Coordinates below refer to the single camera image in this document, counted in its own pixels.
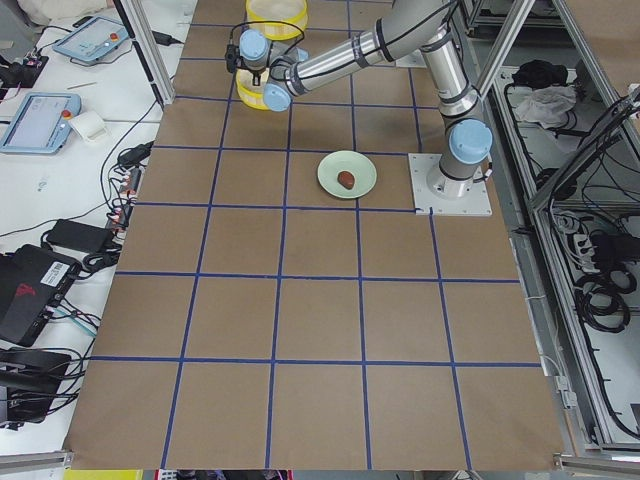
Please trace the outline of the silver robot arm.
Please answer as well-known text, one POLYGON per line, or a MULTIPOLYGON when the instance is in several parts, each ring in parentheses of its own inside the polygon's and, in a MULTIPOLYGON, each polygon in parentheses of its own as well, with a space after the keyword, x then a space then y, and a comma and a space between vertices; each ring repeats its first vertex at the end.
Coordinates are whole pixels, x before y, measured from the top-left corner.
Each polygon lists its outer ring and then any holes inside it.
POLYGON ((263 86, 263 102, 274 112, 292 100, 339 79, 381 64, 398 65, 418 53, 429 72, 444 122, 446 147, 426 182, 444 199, 471 190, 486 160, 493 135, 481 114, 481 94, 466 73, 449 21, 452 1, 395 1, 390 11, 365 31, 315 56, 296 44, 268 38, 249 22, 226 47, 229 72, 249 72, 263 86))

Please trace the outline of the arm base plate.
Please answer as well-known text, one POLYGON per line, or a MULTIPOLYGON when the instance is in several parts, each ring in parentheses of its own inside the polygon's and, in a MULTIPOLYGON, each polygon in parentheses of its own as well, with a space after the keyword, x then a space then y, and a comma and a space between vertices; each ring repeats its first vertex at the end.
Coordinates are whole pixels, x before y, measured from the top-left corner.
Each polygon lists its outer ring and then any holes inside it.
POLYGON ((492 208, 480 165, 467 180, 452 180, 440 169, 440 154, 408 155, 417 215, 489 217, 492 208))
POLYGON ((427 68, 422 52, 419 49, 416 49, 413 52, 397 59, 395 61, 395 66, 397 68, 407 68, 407 69, 409 68, 426 69, 427 68))

